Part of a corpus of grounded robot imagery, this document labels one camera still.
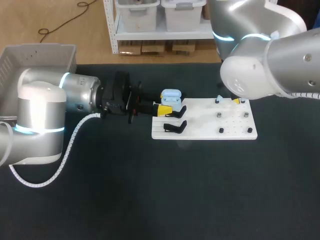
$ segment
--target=gray container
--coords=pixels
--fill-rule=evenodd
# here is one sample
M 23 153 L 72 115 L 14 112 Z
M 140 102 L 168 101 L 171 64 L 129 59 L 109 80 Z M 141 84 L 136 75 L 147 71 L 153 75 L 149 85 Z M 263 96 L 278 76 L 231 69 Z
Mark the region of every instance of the gray container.
M 75 73 L 75 45 L 37 43 L 7 46 L 0 56 L 0 121 L 17 119 L 18 80 L 26 69 Z

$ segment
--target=black power cord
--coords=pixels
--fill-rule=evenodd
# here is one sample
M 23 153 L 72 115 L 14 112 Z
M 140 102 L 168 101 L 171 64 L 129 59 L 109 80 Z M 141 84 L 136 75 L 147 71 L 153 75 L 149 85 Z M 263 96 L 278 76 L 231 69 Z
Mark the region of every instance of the black power cord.
M 42 43 L 43 40 L 44 40 L 49 34 L 52 34 L 53 32 L 55 32 L 55 31 L 57 31 L 58 29 L 60 29 L 61 27 L 63 27 L 64 25 L 70 23 L 72 20 L 75 20 L 76 18 L 78 18 L 78 17 L 80 17 L 81 15 L 85 14 L 85 12 L 88 11 L 89 6 L 90 6 L 91 4 L 94 4 L 96 1 L 98 1 L 98 0 L 93 0 L 93 1 L 90 2 L 90 3 L 87 3 L 87 2 L 85 2 L 85 1 L 78 2 L 78 3 L 76 4 L 77 7 L 80 7 L 80 8 L 84 8 L 84 7 L 85 7 L 85 10 L 84 10 L 82 13 L 80 13 L 79 15 L 77 15 L 77 16 L 71 18 L 70 20 L 64 22 L 63 24 L 61 24 L 60 26 L 58 26 L 56 29 L 54 29 L 54 30 L 52 30 L 52 31 L 49 31 L 49 29 L 47 29 L 47 28 L 41 28 L 41 29 L 39 29 L 38 34 L 44 35 L 43 38 L 40 40 L 40 43 Z

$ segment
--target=white storage bin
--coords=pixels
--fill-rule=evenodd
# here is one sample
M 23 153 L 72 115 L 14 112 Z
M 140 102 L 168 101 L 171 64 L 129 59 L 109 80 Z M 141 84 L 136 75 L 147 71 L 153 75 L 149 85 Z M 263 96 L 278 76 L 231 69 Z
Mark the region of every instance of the white storage bin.
M 202 7 L 206 0 L 161 0 L 165 8 L 168 32 L 196 31 L 200 25 Z
M 151 32 L 157 26 L 160 0 L 115 0 L 127 32 Z

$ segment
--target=white pegboard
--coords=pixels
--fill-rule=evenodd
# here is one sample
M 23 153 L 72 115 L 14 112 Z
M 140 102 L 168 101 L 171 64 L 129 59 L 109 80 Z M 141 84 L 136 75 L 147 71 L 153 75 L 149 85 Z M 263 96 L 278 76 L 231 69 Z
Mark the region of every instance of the white pegboard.
M 186 98 L 183 117 L 153 117 L 152 138 L 166 140 L 255 140 L 258 137 L 249 100 L 237 104 L 230 98 L 215 103 L 215 98 Z M 165 132 L 164 124 L 179 127 L 186 120 L 183 133 Z

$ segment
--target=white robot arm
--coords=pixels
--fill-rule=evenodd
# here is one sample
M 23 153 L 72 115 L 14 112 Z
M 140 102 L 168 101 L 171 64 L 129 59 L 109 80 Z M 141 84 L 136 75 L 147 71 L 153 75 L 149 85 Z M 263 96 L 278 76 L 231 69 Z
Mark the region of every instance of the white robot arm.
M 245 99 L 319 99 L 320 29 L 268 0 L 209 0 L 224 85 Z

